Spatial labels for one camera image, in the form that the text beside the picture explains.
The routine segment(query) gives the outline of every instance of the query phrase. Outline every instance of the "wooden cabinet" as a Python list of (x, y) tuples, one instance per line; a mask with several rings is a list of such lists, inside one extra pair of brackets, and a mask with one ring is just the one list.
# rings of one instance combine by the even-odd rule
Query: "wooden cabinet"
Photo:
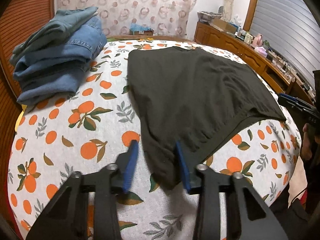
[(291, 89), (291, 92), (289, 92), (290, 89), (288, 88), (290, 81), (283, 76), (282, 72), (273, 65), (272, 62), (254, 51), (251, 46), (243, 41), (201, 22), (198, 22), (197, 24), (194, 40), (198, 44), (232, 52), (256, 71), (275, 92), (284, 93), (287, 91), (289, 95), (292, 94), (292, 96), (296, 96), (312, 104), (310, 97), (301, 86), (295, 85), (294, 89)]

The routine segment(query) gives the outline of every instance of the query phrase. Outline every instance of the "cardboard box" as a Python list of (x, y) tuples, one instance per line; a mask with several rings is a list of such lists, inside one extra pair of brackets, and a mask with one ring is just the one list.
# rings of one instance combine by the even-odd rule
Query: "cardboard box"
[(135, 32), (133, 32), (132, 30), (130, 30), (130, 35), (153, 36), (153, 30), (151, 30), (151, 31), (135, 31)]
[(217, 18), (213, 19), (212, 24), (221, 28), (224, 32), (229, 32), (234, 34), (237, 30), (237, 28), (231, 25), (230, 23), (227, 23)]

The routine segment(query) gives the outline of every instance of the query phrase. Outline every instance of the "denim jacket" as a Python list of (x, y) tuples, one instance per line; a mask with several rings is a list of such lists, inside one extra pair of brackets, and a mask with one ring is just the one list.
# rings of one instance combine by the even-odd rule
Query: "denim jacket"
[(106, 43), (101, 20), (95, 16), (64, 44), (27, 53), (18, 61), (13, 72), (13, 78), (22, 89), (17, 102), (33, 105), (57, 92), (75, 93), (89, 68), (89, 62)]
[(10, 63), (15, 66), (21, 57), (29, 52), (63, 43), (82, 24), (96, 15), (97, 9), (98, 7), (77, 10), (58, 9), (53, 19), (13, 49)]

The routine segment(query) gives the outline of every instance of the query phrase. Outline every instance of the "bedspread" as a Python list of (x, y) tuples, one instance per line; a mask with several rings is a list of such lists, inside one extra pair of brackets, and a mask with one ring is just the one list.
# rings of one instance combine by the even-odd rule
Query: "bedspread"
[[(76, 94), (59, 94), (28, 107), (20, 122), (9, 162), (8, 195), (16, 220), (23, 228), (30, 229), (73, 171), (87, 174), (100, 170), (114, 162), (118, 154), (128, 149), (130, 141), (136, 139), (139, 156), (132, 187), (125, 198), (117, 198), (122, 238), (192, 239), (198, 196), (186, 194), (181, 183), (172, 191), (165, 191), (154, 181), (143, 155), (140, 120), (127, 85), (127, 58), (131, 50), (170, 46), (201, 47), (245, 64), (228, 51), (194, 43), (150, 39), (107, 43), (92, 62)], [(276, 100), (277, 95), (261, 81)], [(281, 109), (286, 122), (255, 123), (205, 162), (224, 174), (242, 172), (267, 205), (288, 184), (300, 152), (297, 127), (288, 111)], [(91, 194), (89, 235), (93, 232), (93, 198)], [(223, 194), (220, 205), (223, 239), (226, 237)]]

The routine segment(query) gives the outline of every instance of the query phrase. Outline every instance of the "dark green garment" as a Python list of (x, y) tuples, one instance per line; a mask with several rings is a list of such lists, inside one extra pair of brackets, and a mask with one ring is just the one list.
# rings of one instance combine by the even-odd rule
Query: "dark green garment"
[(148, 165), (168, 188), (179, 182), (176, 140), (189, 148), (196, 165), (245, 127), (263, 119), (285, 120), (248, 65), (200, 48), (133, 50), (128, 81)]

